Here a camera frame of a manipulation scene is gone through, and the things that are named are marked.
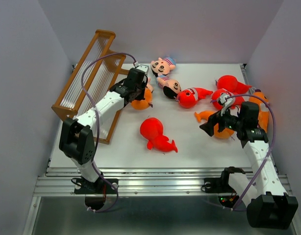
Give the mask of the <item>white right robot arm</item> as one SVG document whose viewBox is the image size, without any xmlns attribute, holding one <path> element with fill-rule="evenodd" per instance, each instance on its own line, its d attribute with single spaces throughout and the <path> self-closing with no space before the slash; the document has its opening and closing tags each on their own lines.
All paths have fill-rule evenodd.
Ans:
<svg viewBox="0 0 301 235">
<path fill-rule="evenodd" d="M 258 114 L 258 104 L 246 101 L 237 116 L 223 108 L 200 125 L 209 136 L 216 133 L 215 126 L 220 131 L 226 128 L 235 131 L 254 173 L 249 180 L 243 169 L 226 167 L 219 178 L 205 178 L 202 189 L 206 193 L 237 193 L 239 198 L 231 209 L 236 210 L 244 203 L 248 223 L 253 228 L 286 230 L 298 209 L 298 201 L 279 180 L 271 159 L 273 145 L 266 132 L 258 127 Z"/>
</svg>

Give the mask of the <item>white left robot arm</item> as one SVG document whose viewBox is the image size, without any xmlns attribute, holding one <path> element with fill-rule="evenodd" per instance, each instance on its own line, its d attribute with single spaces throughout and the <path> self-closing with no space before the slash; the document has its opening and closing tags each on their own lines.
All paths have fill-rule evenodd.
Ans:
<svg viewBox="0 0 301 235">
<path fill-rule="evenodd" d="M 79 187 L 87 187 L 92 193 L 102 189 L 103 175 L 94 157 L 98 143 L 94 134 L 100 134 L 100 126 L 117 111 L 134 100 L 142 100 L 148 83 L 149 66 L 131 68 L 125 79 L 115 83 L 106 95 L 86 113 L 63 121 L 59 149 L 70 158 L 81 174 Z"/>
</svg>

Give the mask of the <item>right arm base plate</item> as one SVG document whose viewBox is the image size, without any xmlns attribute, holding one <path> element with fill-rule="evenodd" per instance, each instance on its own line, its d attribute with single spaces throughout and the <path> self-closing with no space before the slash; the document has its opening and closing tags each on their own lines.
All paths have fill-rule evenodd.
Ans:
<svg viewBox="0 0 301 235">
<path fill-rule="evenodd" d="M 230 193 L 232 188 L 221 178 L 204 178 L 201 190 L 205 193 Z"/>
</svg>

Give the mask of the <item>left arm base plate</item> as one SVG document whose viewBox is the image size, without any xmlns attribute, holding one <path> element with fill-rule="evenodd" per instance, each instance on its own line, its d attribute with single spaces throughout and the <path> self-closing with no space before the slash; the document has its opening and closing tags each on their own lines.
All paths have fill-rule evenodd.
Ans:
<svg viewBox="0 0 301 235">
<path fill-rule="evenodd" d="M 87 181 L 84 178 L 72 178 L 74 184 L 74 194 L 116 194 L 115 190 L 101 178 L 94 183 Z"/>
</svg>

